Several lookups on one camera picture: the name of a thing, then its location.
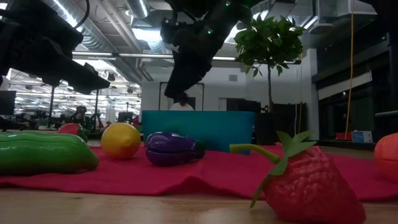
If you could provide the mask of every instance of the orange toy fruit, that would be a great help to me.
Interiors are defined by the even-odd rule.
[[[141,145],[141,136],[137,129],[127,123],[109,126],[101,138],[105,154],[112,159],[130,159]]]
[[[398,183],[398,133],[380,139],[374,148],[374,159],[379,171]]]

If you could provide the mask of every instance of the tree trunk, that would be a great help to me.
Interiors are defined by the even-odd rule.
[[[274,102],[272,101],[272,95],[271,95],[271,68],[269,65],[267,65],[268,68],[268,100],[269,100],[269,106],[268,106],[268,113],[273,112],[272,108],[274,107]]]

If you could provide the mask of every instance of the strawberry stem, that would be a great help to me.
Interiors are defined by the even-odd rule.
[[[263,147],[253,145],[253,144],[231,144],[229,145],[229,150],[231,153],[237,154],[242,151],[252,150],[261,153],[267,157],[273,164],[277,164],[280,161],[280,157],[277,154],[269,152]]]

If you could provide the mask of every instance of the toy cucumber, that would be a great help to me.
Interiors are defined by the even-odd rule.
[[[0,133],[1,175],[72,174],[97,166],[98,158],[76,135]]]

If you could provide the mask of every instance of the toy food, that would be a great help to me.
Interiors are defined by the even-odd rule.
[[[145,146],[147,158],[155,166],[185,164],[205,155],[201,142],[172,133],[151,134]]]
[[[71,174],[94,170],[98,158],[78,136],[35,131],[0,133],[0,174]]]
[[[398,183],[398,133],[380,139],[374,148],[374,158],[380,172]]]
[[[315,142],[302,142],[309,135],[304,132],[292,139],[278,132],[282,159],[259,146],[231,145],[233,153],[253,149],[276,164],[254,194],[251,207],[264,192],[276,215],[289,222],[364,223],[364,208],[332,159],[319,147],[311,147]]]
[[[130,159],[141,145],[141,135],[130,124],[115,123],[104,131],[101,145],[112,159]]]
[[[80,124],[65,124],[58,132],[59,134],[74,134],[81,137],[85,142],[88,141],[88,131],[83,129]]]

